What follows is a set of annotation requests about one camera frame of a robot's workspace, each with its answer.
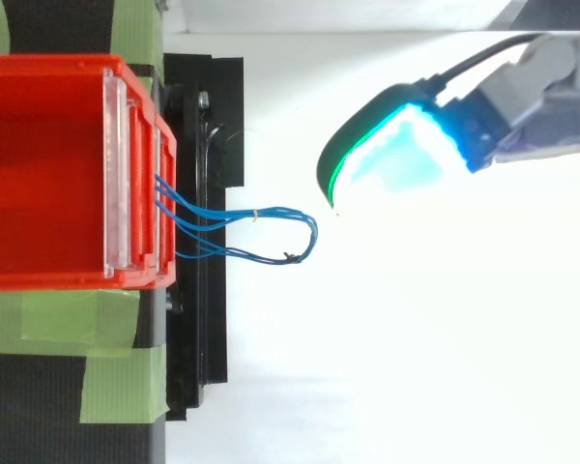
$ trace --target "white wall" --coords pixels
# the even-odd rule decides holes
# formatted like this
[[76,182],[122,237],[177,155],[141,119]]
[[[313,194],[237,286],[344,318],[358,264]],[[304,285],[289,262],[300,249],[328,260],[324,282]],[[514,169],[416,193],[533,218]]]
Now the white wall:
[[[228,262],[230,383],[168,425],[168,463],[580,463],[580,155],[499,166],[361,222],[336,217],[315,180],[373,95],[501,37],[166,38],[245,57],[246,187],[228,207],[298,208],[321,229],[301,266]],[[277,256],[307,237],[228,231]]]

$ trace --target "black frame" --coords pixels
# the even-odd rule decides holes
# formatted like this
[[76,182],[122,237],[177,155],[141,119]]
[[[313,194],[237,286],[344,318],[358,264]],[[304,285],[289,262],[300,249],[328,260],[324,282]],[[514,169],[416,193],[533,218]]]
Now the black frame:
[[[177,190],[200,207],[225,210],[225,189],[244,183],[243,59],[165,54],[165,84],[164,118],[178,141]],[[204,223],[184,208],[177,213]],[[224,229],[200,235],[225,245]],[[180,231],[177,249],[198,254]],[[204,386],[228,379],[225,258],[178,258],[170,295],[166,418],[184,421],[202,403]]]

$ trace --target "blue wire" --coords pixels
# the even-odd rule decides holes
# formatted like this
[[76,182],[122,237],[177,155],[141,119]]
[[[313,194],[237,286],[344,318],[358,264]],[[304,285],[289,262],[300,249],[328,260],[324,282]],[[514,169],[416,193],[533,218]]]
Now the blue wire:
[[[172,188],[163,178],[157,176],[157,180],[160,186],[157,186],[157,191],[163,196],[166,196],[170,200],[174,201],[176,204],[187,208],[188,210],[195,213],[197,216],[205,218],[207,220],[215,220],[217,223],[211,225],[196,225],[173,214],[165,205],[160,201],[157,201],[157,206],[161,211],[168,215],[177,225],[177,227],[188,236],[192,237],[196,242],[196,248],[203,251],[203,254],[198,255],[188,255],[177,252],[176,255],[186,259],[201,259],[207,258],[215,255],[229,256],[236,258],[243,258],[249,261],[253,261],[261,264],[268,264],[273,266],[282,266],[292,263],[303,262],[309,254],[313,251],[318,241],[318,224],[316,220],[304,214],[299,210],[293,210],[291,208],[285,207],[272,207],[265,208],[262,210],[236,210],[236,211],[216,211],[207,210],[204,208],[199,208],[195,205],[189,203],[185,198],[183,198],[174,188]],[[245,218],[276,218],[276,219],[287,219],[303,222],[309,226],[311,229],[311,238],[309,239],[309,246],[303,254],[300,256],[288,255],[286,254],[286,259],[273,259],[259,256],[257,254],[250,253],[243,249],[219,246],[213,244],[202,237],[194,234],[192,231],[196,232],[210,232],[213,230],[218,230],[225,227],[231,223]]]

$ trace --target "green light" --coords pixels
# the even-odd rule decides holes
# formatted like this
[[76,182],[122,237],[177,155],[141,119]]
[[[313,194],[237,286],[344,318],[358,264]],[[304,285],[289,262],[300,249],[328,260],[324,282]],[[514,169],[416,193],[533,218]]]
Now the green light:
[[450,172],[468,173],[455,142],[429,113],[406,104],[342,159],[329,183],[329,198],[337,206],[357,189],[405,193],[434,185]]

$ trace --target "red plastic bin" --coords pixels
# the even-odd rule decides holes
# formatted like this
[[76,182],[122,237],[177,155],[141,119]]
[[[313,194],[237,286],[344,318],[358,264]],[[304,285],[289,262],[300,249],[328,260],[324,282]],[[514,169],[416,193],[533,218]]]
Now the red plastic bin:
[[0,56],[0,291],[171,284],[156,174],[176,139],[120,57]]

